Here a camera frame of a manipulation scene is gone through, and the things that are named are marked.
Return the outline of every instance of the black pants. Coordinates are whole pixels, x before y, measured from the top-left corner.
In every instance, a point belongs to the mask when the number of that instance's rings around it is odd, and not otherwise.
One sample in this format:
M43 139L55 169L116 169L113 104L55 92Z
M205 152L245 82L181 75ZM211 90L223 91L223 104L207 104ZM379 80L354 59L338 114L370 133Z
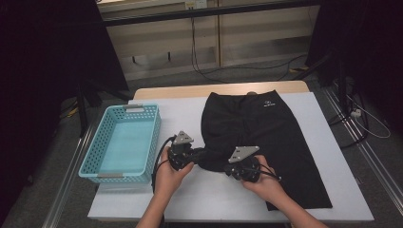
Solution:
M282 178L285 192L300 206L332 207L297 120L276 91L242 96L211 93L201 116L201 134L208 151L201 168L223 172L236 146L257 145L256 155L266 158ZM267 208L277 209L268 202Z

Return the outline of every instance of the person's left hand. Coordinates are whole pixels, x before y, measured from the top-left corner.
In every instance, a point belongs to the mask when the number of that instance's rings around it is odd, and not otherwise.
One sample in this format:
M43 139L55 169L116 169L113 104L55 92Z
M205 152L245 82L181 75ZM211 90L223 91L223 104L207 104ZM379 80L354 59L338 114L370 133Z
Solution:
M168 146L163 149L161 154L161 164L157 171L154 195L171 198L179 188L183 178L192 170L194 163L189 163L185 168L176 171L168 161Z

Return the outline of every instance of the basket handle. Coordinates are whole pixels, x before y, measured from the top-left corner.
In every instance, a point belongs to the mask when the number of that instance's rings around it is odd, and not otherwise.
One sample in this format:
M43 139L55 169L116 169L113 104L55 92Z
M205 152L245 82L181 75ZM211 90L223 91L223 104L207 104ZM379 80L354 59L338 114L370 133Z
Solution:
M143 108L143 104L124 104L122 105L122 108L128 109L128 108Z
M126 112L128 109L130 109L128 112L144 112L143 104L124 104L124 105L122 105L122 108Z
M99 179L123 179L123 173L100 173L97 175Z

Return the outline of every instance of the blue plastic basket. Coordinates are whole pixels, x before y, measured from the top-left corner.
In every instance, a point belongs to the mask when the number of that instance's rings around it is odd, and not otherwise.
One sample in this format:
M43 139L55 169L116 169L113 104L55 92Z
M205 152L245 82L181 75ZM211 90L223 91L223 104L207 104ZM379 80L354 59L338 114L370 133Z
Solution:
M161 117L156 104L106 109L79 176L94 182L149 182Z

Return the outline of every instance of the white tabletop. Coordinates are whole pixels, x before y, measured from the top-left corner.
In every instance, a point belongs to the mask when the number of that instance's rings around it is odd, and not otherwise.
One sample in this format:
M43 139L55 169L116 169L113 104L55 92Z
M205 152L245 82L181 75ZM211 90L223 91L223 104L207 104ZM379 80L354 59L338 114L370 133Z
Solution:
M296 116L317 164L333 208L309 209L323 221L373 220L351 170L327 124L315 95L310 92L280 94ZM157 149L185 131L193 147L203 147L201 118L206 98L136 100L130 104L156 103L162 117ZM150 184L101 184L88 217L99 220L138 220L152 197ZM239 181L197 165L183 180L164 213L166 221L283 222L279 211L267 211L265 202L244 189Z

